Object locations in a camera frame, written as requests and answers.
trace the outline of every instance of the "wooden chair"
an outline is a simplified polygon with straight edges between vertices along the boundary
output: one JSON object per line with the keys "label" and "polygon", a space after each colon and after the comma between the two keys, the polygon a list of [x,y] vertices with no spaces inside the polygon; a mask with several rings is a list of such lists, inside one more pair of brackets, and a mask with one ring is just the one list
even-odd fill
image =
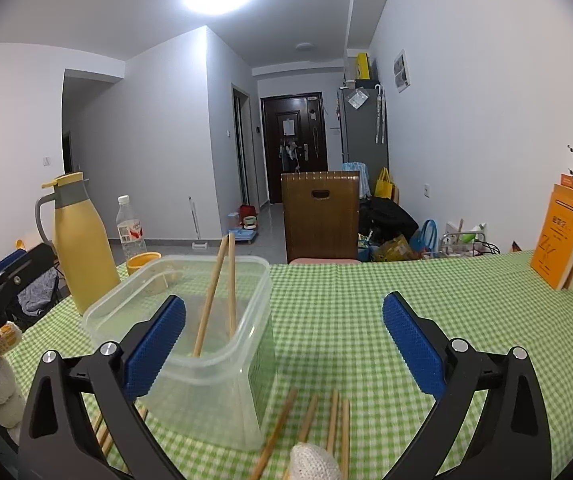
{"label": "wooden chair", "polygon": [[359,173],[282,174],[286,259],[356,260]]}

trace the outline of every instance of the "refrigerator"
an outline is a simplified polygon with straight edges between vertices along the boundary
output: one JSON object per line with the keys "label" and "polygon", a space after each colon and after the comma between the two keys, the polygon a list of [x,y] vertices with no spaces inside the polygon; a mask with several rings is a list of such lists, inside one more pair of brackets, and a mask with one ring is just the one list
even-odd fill
{"label": "refrigerator", "polygon": [[389,143],[386,125],[380,125],[377,134],[377,90],[361,88],[368,99],[357,110],[348,101],[355,90],[341,88],[337,91],[339,100],[339,125],[342,137],[343,162],[364,162],[368,168],[371,193],[381,168],[389,167]]}

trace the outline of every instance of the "yellow tote bag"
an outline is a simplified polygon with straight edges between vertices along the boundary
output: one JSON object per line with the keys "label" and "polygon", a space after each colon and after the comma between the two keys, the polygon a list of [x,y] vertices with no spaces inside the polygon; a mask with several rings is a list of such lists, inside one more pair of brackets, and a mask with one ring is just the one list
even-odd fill
{"label": "yellow tote bag", "polygon": [[387,168],[381,168],[380,176],[375,184],[375,196],[378,198],[391,198],[393,195],[393,181]]}

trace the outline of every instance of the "dark brown door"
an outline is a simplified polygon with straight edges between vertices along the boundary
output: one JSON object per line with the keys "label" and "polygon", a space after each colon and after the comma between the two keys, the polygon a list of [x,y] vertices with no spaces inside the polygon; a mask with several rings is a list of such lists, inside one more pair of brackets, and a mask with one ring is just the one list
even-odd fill
{"label": "dark brown door", "polygon": [[282,173],[329,171],[322,94],[262,99],[268,197],[282,202]]}

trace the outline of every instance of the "floor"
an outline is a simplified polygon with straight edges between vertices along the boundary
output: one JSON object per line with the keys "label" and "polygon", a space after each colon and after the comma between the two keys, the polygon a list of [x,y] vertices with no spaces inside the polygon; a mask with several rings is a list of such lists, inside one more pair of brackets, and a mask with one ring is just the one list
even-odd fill
{"label": "floor", "polygon": [[[282,204],[266,206],[258,215],[259,232],[252,244],[236,244],[235,253],[238,255],[252,255],[264,258],[270,264],[286,263],[286,243],[284,241],[284,209]],[[150,245],[149,251],[156,251],[162,256],[167,254],[217,254],[218,246],[209,245],[207,250],[194,250],[191,246]],[[116,265],[124,263],[122,246],[111,244],[113,258]]]}

